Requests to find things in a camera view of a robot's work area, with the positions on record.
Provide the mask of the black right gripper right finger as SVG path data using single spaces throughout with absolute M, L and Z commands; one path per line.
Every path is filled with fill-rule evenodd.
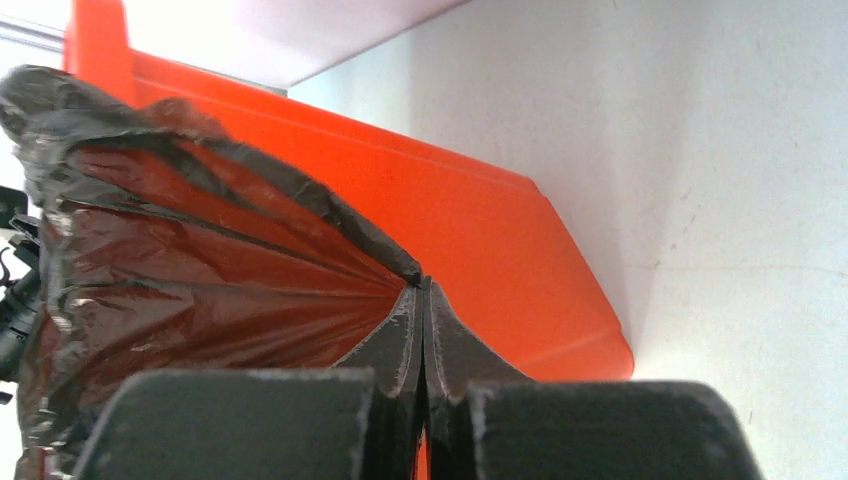
M 544 383 L 488 347 L 434 281 L 422 294 L 434 479 L 758 479 L 736 415 L 707 385 Z

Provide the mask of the black plastic trash bag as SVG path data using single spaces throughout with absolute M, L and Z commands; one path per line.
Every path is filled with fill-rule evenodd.
M 419 263 L 335 192 L 183 99 L 136 109 L 23 65 L 2 79 L 1 126 L 41 212 L 18 479 L 76 479 L 134 375 L 330 368 L 424 288 Z

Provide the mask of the orange plastic trash bin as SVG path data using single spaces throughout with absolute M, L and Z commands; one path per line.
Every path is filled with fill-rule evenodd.
M 529 178 L 130 47 L 119 1 L 75 1 L 64 68 L 133 106 L 184 97 L 237 140 L 329 186 L 444 289 L 460 319 L 543 381 L 626 380 L 620 322 Z

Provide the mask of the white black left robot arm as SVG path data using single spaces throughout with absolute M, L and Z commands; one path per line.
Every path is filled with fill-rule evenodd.
M 29 337 L 37 329 L 42 304 L 40 278 L 40 220 L 28 214 L 28 197 L 16 189 L 1 188 L 1 238 L 3 253 L 25 264 L 29 271 L 14 279 L 6 264 L 1 265 L 1 380 L 13 383 Z

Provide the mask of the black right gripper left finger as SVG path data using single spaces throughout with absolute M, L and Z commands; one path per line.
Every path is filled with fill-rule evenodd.
M 108 403 L 76 479 L 411 479 L 422 420 L 420 303 L 320 369 L 155 370 Z

